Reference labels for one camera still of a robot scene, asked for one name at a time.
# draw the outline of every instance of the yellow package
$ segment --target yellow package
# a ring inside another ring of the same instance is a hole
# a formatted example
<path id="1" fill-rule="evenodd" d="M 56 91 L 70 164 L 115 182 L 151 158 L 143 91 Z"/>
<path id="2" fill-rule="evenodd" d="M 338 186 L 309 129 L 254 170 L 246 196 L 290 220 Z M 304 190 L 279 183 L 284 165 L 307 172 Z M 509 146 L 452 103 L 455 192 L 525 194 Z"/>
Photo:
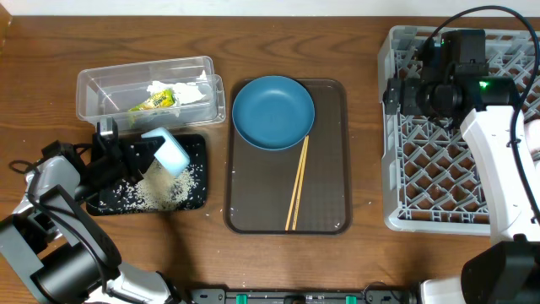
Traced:
<path id="1" fill-rule="evenodd" d="M 152 110 L 161 107 L 169 107 L 175 104 L 171 90 L 163 90 L 157 94 L 150 96 L 145 102 L 138 106 L 134 106 L 129 111 Z"/>

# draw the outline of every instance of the black tray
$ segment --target black tray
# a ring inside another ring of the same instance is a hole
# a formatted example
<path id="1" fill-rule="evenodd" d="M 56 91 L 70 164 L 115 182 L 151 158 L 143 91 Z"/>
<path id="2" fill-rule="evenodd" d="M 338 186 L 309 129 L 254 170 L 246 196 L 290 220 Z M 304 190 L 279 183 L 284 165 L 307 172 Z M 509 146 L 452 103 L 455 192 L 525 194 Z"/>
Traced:
<path id="1" fill-rule="evenodd" d="M 250 80 L 233 89 L 233 99 Z M 246 234 L 327 234 L 351 222 L 347 101 L 342 85 L 329 79 L 298 80 L 313 98 L 296 231 L 285 231 L 302 142 L 282 151 L 248 144 L 231 121 L 225 223 Z"/>
<path id="2" fill-rule="evenodd" d="M 201 208 L 206 202 L 208 193 L 206 142 L 204 137 L 199 134 L 175 135 L 175 139 L 189 155 L 190 166 L 201 169 L 197 169 L 196 175 L 194 176 L 195 182 L 198 184 L 190 192 L 189 198 L 192 199 L 188 198 L 188 200 L 178 204 L 175 210 L 170 211 Z M 156 212 L 156 210 L 153 209 L 134 210 L 126 208 L 127 205 L 137 202 L 135 198 L 129 198 L 125 193 L 121 192 L 120 195 L 116 194 L 118 189 L 126 189 L 126 185 L 127 183 L 125 181 L 120 181 L 115 186 L 102 190 L 98 199 L 86 202 L 86 211 L 88 211 L 90 215 Z"/>

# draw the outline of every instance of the wooden table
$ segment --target wooden table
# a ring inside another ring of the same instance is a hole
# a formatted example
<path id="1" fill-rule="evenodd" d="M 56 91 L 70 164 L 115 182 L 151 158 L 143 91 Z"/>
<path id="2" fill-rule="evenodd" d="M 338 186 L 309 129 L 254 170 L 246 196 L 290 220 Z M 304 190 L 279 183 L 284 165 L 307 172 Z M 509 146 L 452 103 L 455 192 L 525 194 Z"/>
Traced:
<path id="1" fill-rule="evenodd" d="M 438 18 L 15 17 L 0 58 L 0 218 L 24 192 L 13 159 L 37 160 L 60 139 L 90 141 L 75 115 L 77 74 L 130 62 L 209 55 L 233 85 L 282 74 L 329 78 L 347 90 L 354 222 L 341 236 L 242 236 L 230 231 L 224 205 L 229 124 L 192 128 L 210 155 L 205 207 L 174 214 L 95 218 L 123 260 L 159 270 L 178 285 L 246 289 L 363 289 L 375 280 L 410 285 L 459 274 L 489 247 L 487 237 L 395 232 L 382 216 L 382 115 L 377 52 L 397 24 L 440 24 Z M 461 19 L 455 26 L 519 30 L 514 19 Z M 540 29 L 540 19 L 533 20 Z M 2 302 L 34 302 L 5 260 Z"/>

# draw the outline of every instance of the chopsticks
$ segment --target chopsticks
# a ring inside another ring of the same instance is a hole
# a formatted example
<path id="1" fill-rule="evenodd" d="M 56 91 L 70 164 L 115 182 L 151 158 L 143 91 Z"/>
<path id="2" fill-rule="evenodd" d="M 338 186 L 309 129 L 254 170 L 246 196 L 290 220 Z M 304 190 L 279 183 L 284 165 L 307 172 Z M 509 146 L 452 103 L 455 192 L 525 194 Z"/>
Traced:
<path id="1" fill-rule="evenodd" d="M 290 217 L 293 213 L 293 206 L 295 206 L 294 218 L 293 218 L 293 230 L 296 230 L 296 221 L 298 220 L 298 210 L 300 209 L 300 195 L 302 194 L 302 183 L 304 182 L 305 159 L 307 158 L 307 146 L 309 142 L 310 142 L 310 135 L 307 135 L 304 139 L 304 144 L 302 145 L 302 152 L 300 153 L 300 160 L 298 162 L 298 170 L 296 171 L 296 178 L 294 179 L 293 196 L 290 198 L 289 214 L 287 215 L 287 225 L 285 226 L 286 231 L 289 230 L 289 223 L 290 223 Z"/>

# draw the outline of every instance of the white dish rack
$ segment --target white dish rack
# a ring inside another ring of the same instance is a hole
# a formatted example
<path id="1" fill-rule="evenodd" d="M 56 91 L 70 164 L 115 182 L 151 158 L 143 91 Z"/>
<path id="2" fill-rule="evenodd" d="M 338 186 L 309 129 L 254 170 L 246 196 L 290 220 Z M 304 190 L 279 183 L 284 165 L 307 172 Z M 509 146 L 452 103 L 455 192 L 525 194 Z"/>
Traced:
<path id="1" fill-rule="evenodd" d="M 378 55 L 379 101 L 386 81 L 419 78 L 416 51 L 434 27 L 395 26 Z M 440 34 L 455 28 L 444 28 Z M 512 77 L 525 88 L 534 49 L 525 30 L 485 30 L 490 75 Z M 540 78 L 523 108 L 526 122 L 540 118 Z M 382 186 L 386 225 L 394 231 L 488 236 L 489 213 L 474 159 L 459 131 L 447 132 L 427 117 L 385 115 Z"/>

